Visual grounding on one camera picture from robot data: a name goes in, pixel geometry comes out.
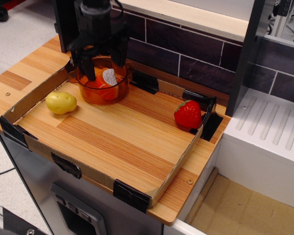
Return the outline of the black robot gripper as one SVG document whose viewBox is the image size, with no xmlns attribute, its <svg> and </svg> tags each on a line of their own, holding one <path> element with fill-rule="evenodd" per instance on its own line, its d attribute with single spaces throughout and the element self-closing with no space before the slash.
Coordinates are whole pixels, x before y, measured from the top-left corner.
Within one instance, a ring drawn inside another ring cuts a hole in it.
<svg viewBox="0 0 294 235">
<path fill-rule="evenodd" d="M 74 10 L 79 35 L 69 44 L 71 61 L 79 65 L 88 80 L 95 81 L 93 57 L 109 51 L 112 62 L 123 67 L 127 58 L 128 27 L 126 22 L 111 23 L 123 13 L 110 17 L 110 2 L 75 2 Z"/>
</svg>

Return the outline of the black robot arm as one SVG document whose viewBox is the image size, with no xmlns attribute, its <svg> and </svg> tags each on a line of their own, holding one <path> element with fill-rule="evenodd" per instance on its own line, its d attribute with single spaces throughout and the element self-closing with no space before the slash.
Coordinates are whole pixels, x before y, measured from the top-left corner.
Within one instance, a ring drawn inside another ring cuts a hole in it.
<svg viewBox="0 0 294 235">
<path fill-rule="evenodd" d="M 123 67 L 129 41 L 127 23 L 111 23 L 123 13 L 111 18 L 108 0 L 76 0 L 74 9 L 79 35 L 68 46 L 71 64 L 77 65 L 90 81 L 96 80 L 93 57 L 101 52 L 109 52 L 114 65 Z"/>
</svg>

